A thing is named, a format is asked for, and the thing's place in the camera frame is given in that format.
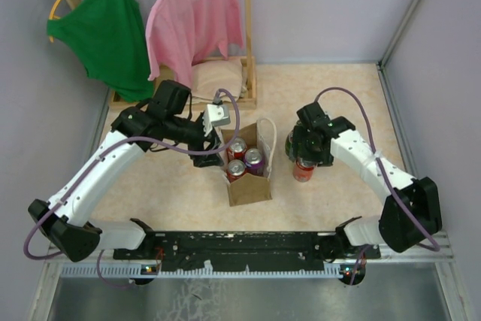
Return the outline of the purple soda can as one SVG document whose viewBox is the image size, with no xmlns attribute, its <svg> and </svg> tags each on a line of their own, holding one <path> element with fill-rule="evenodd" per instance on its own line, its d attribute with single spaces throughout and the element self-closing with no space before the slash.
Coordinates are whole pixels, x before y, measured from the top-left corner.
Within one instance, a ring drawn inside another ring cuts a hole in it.
<svg viewBox="0 0 481 321">
<path fill-rule="evenodd" d="M 247 172 L 255 176 L 262 177 L 265 167 L 265 159 L 262 152 L 257 148 L 250 148 L 245 153 L 244 163 Z"/>
</svg>

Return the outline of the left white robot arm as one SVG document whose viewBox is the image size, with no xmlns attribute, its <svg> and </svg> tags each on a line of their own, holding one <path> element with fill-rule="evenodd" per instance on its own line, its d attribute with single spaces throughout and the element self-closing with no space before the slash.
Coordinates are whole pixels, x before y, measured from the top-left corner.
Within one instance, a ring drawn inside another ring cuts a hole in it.
<svg viewBox="0 0 481 321">
<path fill-rule="evenodd" d="M 155 253 L 156 239 L 145 223 L 94 221 L 91 214 L 124 170 L 154 144 L 170 150 L 185 144 L 183 153 L 197 168 L 222 165 L 216 127 L 230 122 L 228 106 L 215 95 L 196 120 L 182 118 L 190 96 L 186 86 L 162 81 L 154 96 L 120 112 L 99 148 L 61 190 L 29 205 L 35 229 L 59 254 L 79 262 L 97 250 L 131 250 L 142 259 Z"/>
</svg>

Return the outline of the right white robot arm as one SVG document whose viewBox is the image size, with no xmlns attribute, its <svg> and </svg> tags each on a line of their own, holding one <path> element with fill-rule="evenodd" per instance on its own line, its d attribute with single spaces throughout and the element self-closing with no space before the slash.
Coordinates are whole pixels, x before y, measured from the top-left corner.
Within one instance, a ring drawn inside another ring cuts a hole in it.
<svg viewBox="0 0 481 321">
<path fill-rule="evenodd" d="M 341 161 L 383 205 L 379 216 L 354 217 L 337 228 L 336 249 L 350 258 L 364 245 L 385 244 L 402 253 L 442 229 L 439 194 L 429 177 L 417 179 L 374 152 L 345 117 L 330 118 L 316 102 L 297 112 L 291 152 L 319 167 Z"/>
</svg>

